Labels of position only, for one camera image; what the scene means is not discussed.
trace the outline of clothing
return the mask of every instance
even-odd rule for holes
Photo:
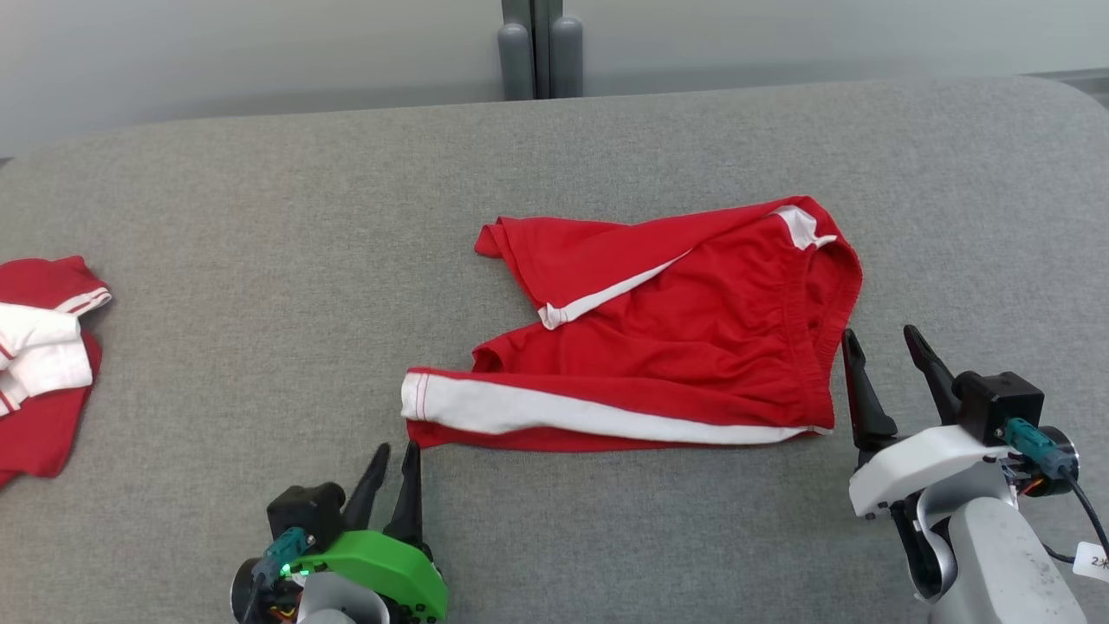
[[[812,197],[635,225],[502,217],[475,248],[540,321],[478,347],[469,374],[409,370],[401,415],[421,447],[763,444],[834,426],[862,268]]]
[[[79,256],[0,264],[0,488],[64,467],[101,361],[78,318],[111,297]]]

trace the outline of gray table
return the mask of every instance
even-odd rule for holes
[[[18,157],[0,260],[85,255],[115,300],[61,478],[0,493],[0,621],[227,622],[292,483],[400,443],[405,369],[532,323],[472,242],[498,215],[647,219],[808,193],[858,250],[854,329],[904,431],[937,424],[901,327],[1014,370],[1109,516],[1109,115],[1031,79],[854,83],[190,121]],[[455,309],[452,323],[442,309]],[[851,513],[831,438],[425,457],[452,623],[923,622],[894,526]],[[395,458],[380,526],[397,492]],[[1025,508],[1074,551],[1077,501]],[[1065,572],[1098,621],[1105,585]]]

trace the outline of white wall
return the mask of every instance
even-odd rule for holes
[[[587,94],[1109,67],[1106,0],[563,0]],[[498,0],[0,0],[0,156],[189,116],[500,98]]]
[[[586,94],[1109,67],[1107,0],[563,0]]]
[[[501,96],[498,0],[0,0],[0,156],[190,116]]]

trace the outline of cable tag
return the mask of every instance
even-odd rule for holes
[[[1109,583],[1109,559],[1100,544],[1079,542],[1075,551],[1075,574]]]

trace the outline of red garment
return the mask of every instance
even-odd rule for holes
[[[0,264],[0,301],[83,315],[111,299],[80,256],[58,260],[17,259]],[[93,379],[100,372],[101,351],[82,333]],[[20,473],[58,477],[69,459],[81,410],[92,387],[60,390],[22,402],[0,418],[0,488]]]
[[[541,323],[478,347],[470,374],[409,370],[421,447],[763,444],[835,423],[863,275],[812,197],[637,225],[502,217],[475,248],[505,259]]]

